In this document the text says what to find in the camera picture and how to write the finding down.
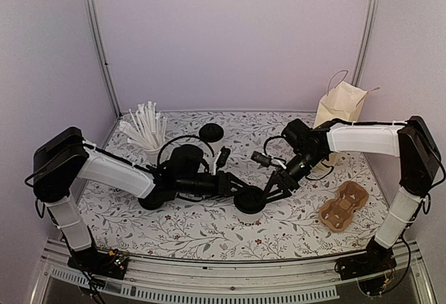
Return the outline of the white paper coffee cup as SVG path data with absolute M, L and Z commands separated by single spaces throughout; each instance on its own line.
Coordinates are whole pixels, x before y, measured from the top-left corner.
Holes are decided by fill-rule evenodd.
M 216 155 L 223 147 L 223 140 L 220 139 L 215 142 L 208 142 L 208 144 L 212 148 L 214 155 Z

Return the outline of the black plastic cup lid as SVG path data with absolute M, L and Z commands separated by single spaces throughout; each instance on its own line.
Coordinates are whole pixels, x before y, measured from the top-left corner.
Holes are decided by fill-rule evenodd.
M 222 126 L 216 123 L 207 123 L 199 129 L 199 137 L 209 143 L 218 142 L 222 140 L 223 136 L 224 130 Z

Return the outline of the beige paper takeout bag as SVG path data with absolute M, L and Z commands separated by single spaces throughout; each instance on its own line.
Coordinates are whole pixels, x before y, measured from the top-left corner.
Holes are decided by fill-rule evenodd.
M 347 70 L 340 70 L 330 78 L 327 91 L 318 103 L 314 128 L 332 119 L 358 121 L 365 98 L 380 89 L 376 87 L 366 91 L 353 86 L 344 81 L 347 75 Z

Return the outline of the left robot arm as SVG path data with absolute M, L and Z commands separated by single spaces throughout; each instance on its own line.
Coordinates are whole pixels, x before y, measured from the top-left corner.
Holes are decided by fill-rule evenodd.
M 221 170 L 229 154 L 228 148 L 221 148 L 214 164 L 209 165 L 199 147 L 184 144 L 176 147 L 168 160 L 141 167 L 87 143 L 79 128 L 70 127 L 35 152 L 34 172 L 24 182 L 49 210 L 71 255 L 87 271 L 96 272 L 102 268 L 105 255 L 98 252 L 90 229 L 71 200 L 70 188 L 75 179 L 128 192 L 147 210 L 187 195 L 239 200 L 252 187 Z

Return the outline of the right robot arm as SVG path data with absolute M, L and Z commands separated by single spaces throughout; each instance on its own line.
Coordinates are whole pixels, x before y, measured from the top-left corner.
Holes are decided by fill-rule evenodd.
M 367 253 L 360 259 L 365 273 L 375 273 L 386 264 L 387 253 L 423 204 L 430 202 L 430 191 L 442 183 L 436 180 L 437 173 L 445 172 L 440 151 L 420 116 L 387 123 L 333 119 L 316 128 L 295 119 L 281 136 L 295 155 L 271 174 L 263 191 L 267 203 L 289 197 L 300 187 L 300 180 L 331 153 L 375 153 L 400 159 L 399 189 L 382 225 L 369 241 Z

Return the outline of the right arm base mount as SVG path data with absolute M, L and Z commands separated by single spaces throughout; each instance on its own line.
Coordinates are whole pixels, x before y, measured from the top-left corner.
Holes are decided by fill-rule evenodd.
M 393 269 L 397 266 L 392 248 L 384 248 L 373 236 L 365 252 L 336 260 L 334 271 L 342 280 L 349 280 Z

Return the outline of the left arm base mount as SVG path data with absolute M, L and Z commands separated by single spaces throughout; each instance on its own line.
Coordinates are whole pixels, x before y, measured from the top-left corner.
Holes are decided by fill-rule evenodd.
M 74 251 L 66 243 L 70 258 L 68 266 L 89 274 L 123 280 L 128 267 L 128 255 L 118 249 L 101 252 L 95 243 L 91 247 Z

